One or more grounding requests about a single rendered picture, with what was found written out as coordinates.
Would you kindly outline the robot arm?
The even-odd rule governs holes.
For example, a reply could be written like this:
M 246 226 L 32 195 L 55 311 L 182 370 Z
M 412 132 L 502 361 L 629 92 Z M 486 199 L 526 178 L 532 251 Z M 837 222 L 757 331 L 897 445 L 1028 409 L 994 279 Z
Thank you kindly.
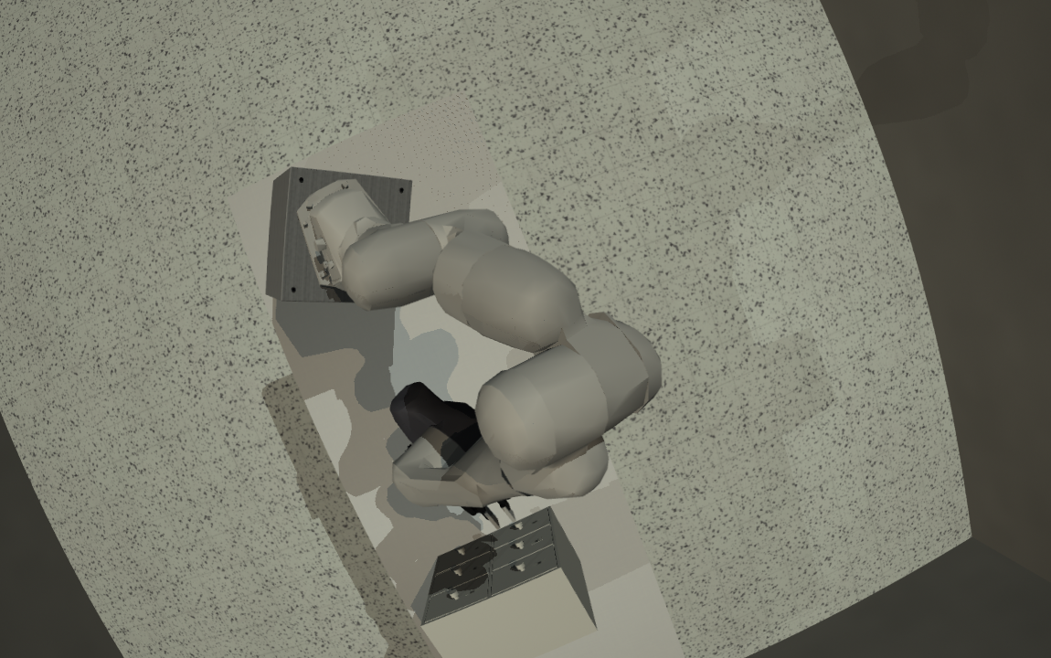
M 645 334 L 605 312 L 585 315 L 566 274 L 509 245 L 489 209 L 391 224 L 377 208 L 355 179 L 300 206 L 320 286 L 343 289 L 364 311 L 435 295 L 447 315 L 534 354 L 485 382 L 475 409 L 406 385 L 390 411 L 412 445 L 393 462 L 392 482 L 423 507 L 595 490 L 607 472 L 602 434 L 661 388 Z

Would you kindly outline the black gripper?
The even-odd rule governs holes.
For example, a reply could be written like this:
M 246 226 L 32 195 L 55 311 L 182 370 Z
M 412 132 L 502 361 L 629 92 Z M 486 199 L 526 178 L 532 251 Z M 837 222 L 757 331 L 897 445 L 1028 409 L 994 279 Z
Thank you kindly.
M 512 499 L 512 497 L 509 497 L 509 499 Z M 507 500 L 509 500 L 509 499 L 507 499 Z M 502 511 L 504 511 L 504 513 L 509 517 L 509 519 L 512 519 L 512 522 L 514 522 L 514 521 L 516 521 L 515 520 L 515 514 L 512 511 L 512 508 L 510 508 L 510 505 L 504 502 L 507 500 L 500 501 L 499 505 L 502 508 Z M 463 507 L 463 505 L 462 505 L 462 509 L 463 509 L 463 511 L 466 511 L 467 513 L 470 513 L 471 515 L 475 515 L 475 514 L 478 514 L 478 513 L 483 514 L 485 519 L 491 521 L 492 525 L 494 525 L 494 527 L 496 529 L 500 528 L 499 519 L 497 519 L 497 517 L 493 514 L 493 512 L 491 511 L 491 509 L 488 508 L 488 505 L 486 505 L 485 507 Z

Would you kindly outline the small grey chest of drawers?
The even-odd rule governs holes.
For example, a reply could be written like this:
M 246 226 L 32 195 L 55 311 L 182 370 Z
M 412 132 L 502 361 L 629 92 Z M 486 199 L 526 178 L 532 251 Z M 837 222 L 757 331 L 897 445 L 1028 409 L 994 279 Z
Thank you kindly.
M 425 623 L 435 576 L 441 574 L 435 572 L 449 551 L 437 558 L 420 626 L 442 658 L 535 658 L 598 631 L 579 555 L 550 505 L 544 509 L 554 541 L 547 548 L 554 546 L 556 569 L 491 596 L 492 575 L 499 570 L 493 571 L 492 532 L 487 599 Z

